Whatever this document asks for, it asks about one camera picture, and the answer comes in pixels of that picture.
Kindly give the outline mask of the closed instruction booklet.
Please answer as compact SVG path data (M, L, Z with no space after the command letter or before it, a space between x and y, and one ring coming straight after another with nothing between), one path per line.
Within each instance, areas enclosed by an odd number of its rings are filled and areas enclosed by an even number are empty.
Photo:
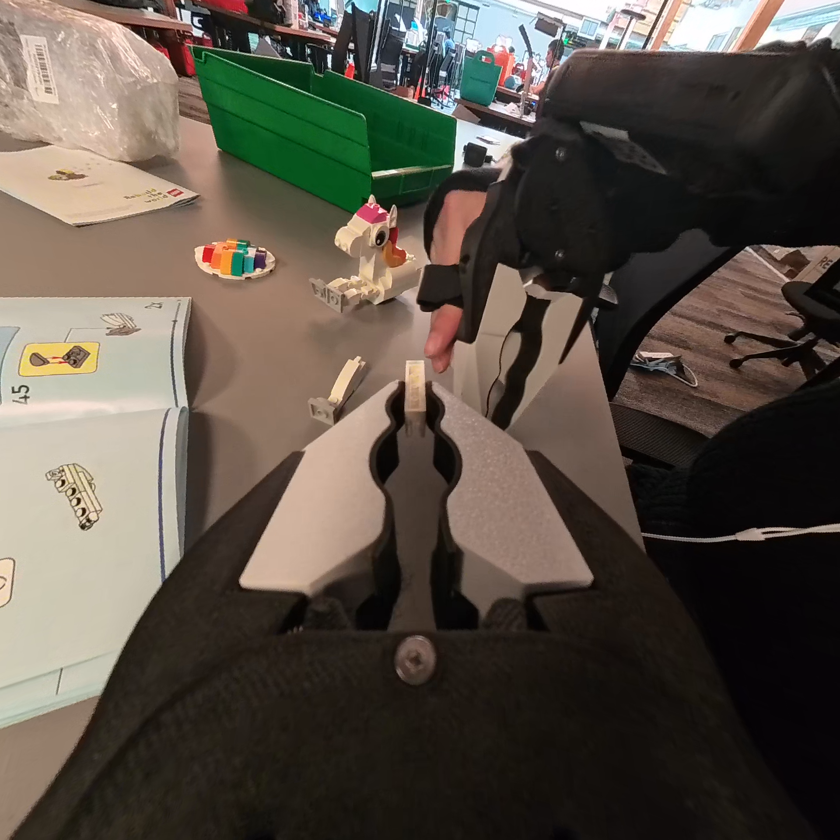
M2 152L1 190L73 227L137 217L198 198L130 164L55 145Z

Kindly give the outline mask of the green tote bag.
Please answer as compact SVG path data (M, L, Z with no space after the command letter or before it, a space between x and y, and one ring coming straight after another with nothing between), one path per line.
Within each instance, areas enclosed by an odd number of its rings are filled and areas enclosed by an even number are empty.
M461 101L477 104L483 108L491 105L499 85L501 67L496 64L495 54L479 50L463 61L459 82Z

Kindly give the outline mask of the white lego wing piece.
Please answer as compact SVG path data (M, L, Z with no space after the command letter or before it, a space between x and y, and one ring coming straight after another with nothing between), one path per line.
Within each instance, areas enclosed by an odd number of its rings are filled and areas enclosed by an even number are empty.
M341 418L343 408L366 376L366 362L356 356L347 360L326 397L311 397L308 408L311 419L329 426Z

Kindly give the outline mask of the clear plastic bag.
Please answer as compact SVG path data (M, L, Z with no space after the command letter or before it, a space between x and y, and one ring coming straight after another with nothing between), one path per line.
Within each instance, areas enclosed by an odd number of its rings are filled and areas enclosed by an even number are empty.
M129 29L53 2L1 3L1 130L115 161L180 149L172 63Z

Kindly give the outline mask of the litter on floor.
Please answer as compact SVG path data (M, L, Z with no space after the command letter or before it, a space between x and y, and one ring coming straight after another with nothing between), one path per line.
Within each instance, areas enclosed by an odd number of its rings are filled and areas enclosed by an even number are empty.
M676 379L690 388L697 388L694 372L684 364L680 354L669 352L637 351L630 367L648 373L661 373Z

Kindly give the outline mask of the small white lego piece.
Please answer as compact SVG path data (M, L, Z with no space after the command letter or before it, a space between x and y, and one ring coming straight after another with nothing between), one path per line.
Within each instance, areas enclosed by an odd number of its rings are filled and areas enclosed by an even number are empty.
M406 436L424 437L427 419L425 360L407 360L404 370L404 429Z

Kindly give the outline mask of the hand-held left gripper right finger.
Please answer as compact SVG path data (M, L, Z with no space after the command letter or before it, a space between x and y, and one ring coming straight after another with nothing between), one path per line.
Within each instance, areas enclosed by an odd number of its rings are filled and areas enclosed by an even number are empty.
M588 588L594 575L526 449L438 383L436 451L454 458L441 525L452 588L479 613L498 601Z

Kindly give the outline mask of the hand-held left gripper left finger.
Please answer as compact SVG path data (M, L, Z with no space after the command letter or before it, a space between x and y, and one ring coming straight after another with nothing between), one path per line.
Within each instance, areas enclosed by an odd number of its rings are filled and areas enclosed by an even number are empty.
M392 429L388 408L402 383L384 386L327 429L301 460L239 577L258 592L371 595L374 549L386 498L374 447Z

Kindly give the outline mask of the white plate with coloured bricks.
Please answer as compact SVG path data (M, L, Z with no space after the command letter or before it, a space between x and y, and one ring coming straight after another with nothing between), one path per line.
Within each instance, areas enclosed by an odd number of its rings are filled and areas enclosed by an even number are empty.
M194 259L205 274L236 282L267 277L277 266L266 248L235 238L196 246Z

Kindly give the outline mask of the black office chair with castors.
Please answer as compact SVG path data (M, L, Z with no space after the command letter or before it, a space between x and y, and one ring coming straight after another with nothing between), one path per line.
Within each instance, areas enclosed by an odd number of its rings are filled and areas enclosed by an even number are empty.
M838 349L839 312L838 299L830 302L816 292L816 282L788 280L781 288L783 300L791 310L789 313L800 320L800 325L788 332L786 337L776 338L749 331L730 332L723 337L726 344L733 344L736 339L748 339L769 350L748 353L729 361L729 366L737 370L748 361L778 361L783 367L798 365L805 381L800 389L838 381L839 358L830 362L816 351L817 345L825 343Z

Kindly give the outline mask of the person's right hand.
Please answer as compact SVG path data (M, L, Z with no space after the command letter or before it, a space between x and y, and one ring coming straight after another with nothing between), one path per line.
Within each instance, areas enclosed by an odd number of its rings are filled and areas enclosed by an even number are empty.
M466 231L481 214L488 188L500 173L499 166L468 167L452 173L438 186L423 216L424 247L431 265L459 262ZM424 353L437 373L444 373L450 366L462 316L459 295L445 299L432 310Z

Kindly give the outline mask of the open instruction booklet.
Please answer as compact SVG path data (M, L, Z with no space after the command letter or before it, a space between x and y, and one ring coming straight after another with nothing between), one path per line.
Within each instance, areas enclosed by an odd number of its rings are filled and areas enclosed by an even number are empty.
M2 728L100 694L183 555L191 304L2 299Z

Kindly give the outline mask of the green plastic bin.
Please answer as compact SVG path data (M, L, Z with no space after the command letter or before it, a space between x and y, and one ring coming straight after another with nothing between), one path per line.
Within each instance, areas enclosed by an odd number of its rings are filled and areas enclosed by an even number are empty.
M443 112L307 62L192 54L217 147L345 211L423 203L455 168Z

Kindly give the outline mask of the white lego unicorn figure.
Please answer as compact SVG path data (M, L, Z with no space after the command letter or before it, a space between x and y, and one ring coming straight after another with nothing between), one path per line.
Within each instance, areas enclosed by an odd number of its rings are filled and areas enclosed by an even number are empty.
M382 305L417 287L422 268L399 246L398 234L397 208L383 207L371 194L334 238L337 248L359 260L357 272L331 282L311 278L314 297L342 313L360 305Z

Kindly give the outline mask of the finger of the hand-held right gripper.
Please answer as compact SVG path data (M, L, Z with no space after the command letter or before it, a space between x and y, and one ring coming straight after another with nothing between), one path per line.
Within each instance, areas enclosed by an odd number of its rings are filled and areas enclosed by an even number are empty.
M524 286L523 306L511 326L511 425L590 328L601 290L597 280L586 296L577 280L553 284L548 276L536 276Z
M455 344L455 395L502 429L519 420L546 378L547 291L538 277L538 269L499 266L474 342Z

